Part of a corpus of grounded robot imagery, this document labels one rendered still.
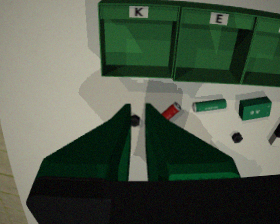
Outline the red battery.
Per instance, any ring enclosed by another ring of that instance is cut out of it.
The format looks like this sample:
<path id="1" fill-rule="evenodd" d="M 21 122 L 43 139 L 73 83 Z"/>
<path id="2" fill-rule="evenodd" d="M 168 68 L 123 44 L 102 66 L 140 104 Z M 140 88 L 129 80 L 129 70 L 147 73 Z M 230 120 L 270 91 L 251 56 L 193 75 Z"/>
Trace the red battery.
<path id="1" fill-rule="evenodd" d="M 181 110 L 180 105 L 177 102 L 174 102 L 169 108 L 167 108 L 162 115 L 167 119 L 171 119 L 175 114 Z"/>

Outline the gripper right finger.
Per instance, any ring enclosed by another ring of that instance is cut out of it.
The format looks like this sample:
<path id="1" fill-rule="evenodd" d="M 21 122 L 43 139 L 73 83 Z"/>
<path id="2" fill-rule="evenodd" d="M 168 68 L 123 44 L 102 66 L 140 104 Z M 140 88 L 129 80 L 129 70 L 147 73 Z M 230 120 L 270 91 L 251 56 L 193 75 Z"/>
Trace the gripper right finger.
<path id="1" fill-rule="evenodd" d="M 232 157 L 167 120 L 150 103 L 145 104 L 145 149 L 148 181 L 241 178 Z"/>

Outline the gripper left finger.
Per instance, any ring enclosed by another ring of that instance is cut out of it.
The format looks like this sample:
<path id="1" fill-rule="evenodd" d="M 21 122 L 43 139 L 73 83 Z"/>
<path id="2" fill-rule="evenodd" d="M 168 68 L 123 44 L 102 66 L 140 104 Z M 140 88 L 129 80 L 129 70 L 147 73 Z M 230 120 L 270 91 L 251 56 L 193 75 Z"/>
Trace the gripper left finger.
<path id="1" fill-rule="evenodd" d="M 125 104 L 105 123 L 45 157 L 35 179 L 60 176 L 128 181 L 130 154 L 131 104 Z"/>

